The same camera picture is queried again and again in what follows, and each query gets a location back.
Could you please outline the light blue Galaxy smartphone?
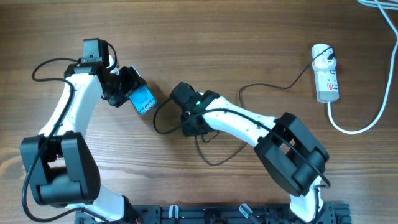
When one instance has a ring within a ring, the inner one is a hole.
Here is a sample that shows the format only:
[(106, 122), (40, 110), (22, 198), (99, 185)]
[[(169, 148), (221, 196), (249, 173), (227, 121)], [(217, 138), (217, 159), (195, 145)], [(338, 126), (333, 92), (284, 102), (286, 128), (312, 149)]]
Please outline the light blue Galaxy smartphone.
[(137, 89), (129, 99), (139, 114), (144, 114), (157, 103), (147, 86)]

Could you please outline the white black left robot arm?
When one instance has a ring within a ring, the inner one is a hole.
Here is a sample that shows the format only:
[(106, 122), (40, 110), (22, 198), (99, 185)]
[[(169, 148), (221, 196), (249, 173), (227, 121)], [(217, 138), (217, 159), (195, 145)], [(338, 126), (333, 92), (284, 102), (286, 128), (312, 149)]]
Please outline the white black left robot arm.
[(22, 208), (35, 222), (52, 222), (78, 212), (99, 223), (143, 223), (124, 195), (101, 185), (98, 166), (85, 136), (99, 100), (118, 108), (146, 81), (133, 67), (118, 67), (114, 47), (85, 39), (83, 56), (70, 59), (60, 79), (64, 90), (48, 123), (24, 138), (20, 153), (26, 177)]

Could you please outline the black mounting rail base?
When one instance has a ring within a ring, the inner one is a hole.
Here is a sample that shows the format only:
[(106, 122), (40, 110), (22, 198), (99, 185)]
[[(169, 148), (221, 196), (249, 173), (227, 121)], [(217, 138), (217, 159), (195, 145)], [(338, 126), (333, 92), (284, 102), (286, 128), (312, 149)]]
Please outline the black mounting rail base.
[[(250, 206), (249, 214), (244, 214), (238, 207), (161, 207), (159, 205), (136, 205), (135, 211), (141, 216), (140, 223), (174, 224), (174, 223), (302, 223), (287, 204), (268, 204)], [(348, 204), (324, 203), (316, 223), (351, 224), (351, 211)]]

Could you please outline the white power strip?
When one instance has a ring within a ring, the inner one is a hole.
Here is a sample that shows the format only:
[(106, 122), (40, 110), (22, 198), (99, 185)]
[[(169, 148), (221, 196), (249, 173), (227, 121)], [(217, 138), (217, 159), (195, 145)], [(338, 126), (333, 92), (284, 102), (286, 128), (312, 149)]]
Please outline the white power strip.
[(312, 47), (312, 58), (317, 101), (332, 103), (338, 100), (340, 94), (334, 48), (327, 44), (315, 44)]

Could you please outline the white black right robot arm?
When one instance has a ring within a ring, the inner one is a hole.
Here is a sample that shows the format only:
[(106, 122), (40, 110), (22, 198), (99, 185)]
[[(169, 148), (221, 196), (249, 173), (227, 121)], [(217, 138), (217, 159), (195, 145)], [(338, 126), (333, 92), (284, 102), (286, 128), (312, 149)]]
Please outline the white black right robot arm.
[(185, 135), (222, 131), (252, 146), (271, 178), (289, 193), (290, 211), (301, 221), (317, 221), (323, 206), (319, 190), (330, 185), (323, 175), (329, 155), (298, 117), (256, 114), (184, 82), (170, 99), (182, 109)]

